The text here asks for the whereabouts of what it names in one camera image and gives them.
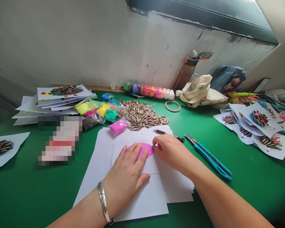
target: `bangle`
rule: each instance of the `bangle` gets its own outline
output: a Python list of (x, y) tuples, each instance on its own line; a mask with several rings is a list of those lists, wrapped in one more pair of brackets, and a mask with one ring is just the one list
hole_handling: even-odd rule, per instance
[(104, 216), (107, 220), (107, 222), (112, 225), (114, 223), (114, 218), (112, 218), (112, 220), (110, 220), (110, 217), (109, 217), (109, 214), (108, 214), (108, 211), (107, 211), (107, 204), (105, 202), (105, 190), (104, 190), (104, 183), (103, 183), (103, 180), (101, 180), (99, 183), (98, 183), (98, 195), (99, 195), (99, 199), (100, 199), (100, 203), (101, 203), (101, 207), (102, 207), (102, 210), (104, 212)]

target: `green surface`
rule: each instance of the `green surface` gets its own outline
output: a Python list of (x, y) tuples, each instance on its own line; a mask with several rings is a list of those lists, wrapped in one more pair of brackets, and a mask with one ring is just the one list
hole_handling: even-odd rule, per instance
[[(96, 91), (98, 97), (103, 92)], [(124, 93), (114, 93), (116, 99), (133, 100)], [(243, 144), (212, 116), (219, 114), (210, 106), (188, 108), (180, 100), (178, 113), (168, 111), (165, 100), (141, 99), (153, 104), (157, 114), (169, 118), (173, 133), (190, 134), (201, 142), (233, 173), (227, 183), (269, 221), (285, 213), (285, 159), (269, 157), (254, 146)], [(46, 227), (72, 208), (80, 184), (94, 150), (99, 129), (97, 125), (83, 133), (79, 152), (69, 166), (41, 167), (37, 156), (45, 148), (51, 131), (37, 124), (13, 126), (14, 119), (0, 124), (0, 136), (30, 131), (18, 153), (0, 167), (0, 227)], [(206, 166), (205, 159), (186, 141), (184, 145)], [(153, 218), (115, 223), (112, 227), (212, 227), (202, 202), (195, 191), (194, 202), (168, 204), (169, 214)]]

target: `stack of paper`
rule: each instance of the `stack of paper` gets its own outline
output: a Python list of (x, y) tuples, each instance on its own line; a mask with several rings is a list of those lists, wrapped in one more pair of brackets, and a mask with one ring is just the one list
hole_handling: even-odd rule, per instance
[[(220, 123), (234, 131), (239, 139), (247, 144), (253, 144), (264, 153), (283, 160), (285, 157), (285, 136), (278, 134), (283, 127), (278, 124), (282, 121), (278, 113), (268, 105), (263, 108), (259, 103), (246, 107), (243, 104), (229, 104), (231, 110), (214, 115)], [(257, 111), (259, 115), (265, 115), (268, 122), (265, 126), (256, 123), (252, 113)]]
[[(89, 194), (106, 176), (125, 145), (130, 146), (134, 142), (152, 145), (153, 138), (158, 135), (153, 128), (172, 134), (168, 125), (142, 128), (140, 131), (125, 130), (117, 137), (113, 136), (109, 128), (102, 128), (98, 132), (94, 152), (73, 206)], [(115, 221), (168, 214), (167, 203), (193, 201), (194, 184), (181, 173), (167, 166), (156, 153), (147, 158), (142, 173), (150, 174), (149, 182), (130, 205), (115, 217)]]
[(23, 96), (21, 106), (16, 108), (20, 112), (12, 117), (17, 118), (14, 125), (37, 123), (40, 116), (76, 115), (78, 111), (73, 107), (80, 101), (90, 96), (97, 99), (97, 95), (87, 90), (83, 85), (71, 86), (71, 89), (80, 88), (80, 92), (70, 95), (55, 95), (51, 92), (55, 88), (60, 87), (37, 88), (38, 92), (35, 96)]

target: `canvas bag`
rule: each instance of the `canvas bag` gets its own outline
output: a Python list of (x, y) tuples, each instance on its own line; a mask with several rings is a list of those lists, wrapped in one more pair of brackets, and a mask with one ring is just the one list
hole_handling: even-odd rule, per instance
[(210, 88), (211, 79), (212, 76), (208, 74), (188, 82), (181, 91), (180, 99), (192, 108), (226, 101), (228, 99), (226, 96)]

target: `small white cup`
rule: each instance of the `small white cup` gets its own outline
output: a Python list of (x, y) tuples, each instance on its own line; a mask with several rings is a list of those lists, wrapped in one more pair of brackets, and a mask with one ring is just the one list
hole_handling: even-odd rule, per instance
[(116, 85), (115, 84), (112, 83), (112, 84), (110, 84), (110, 86), (111, 86), (112, 90), (116, 89)]

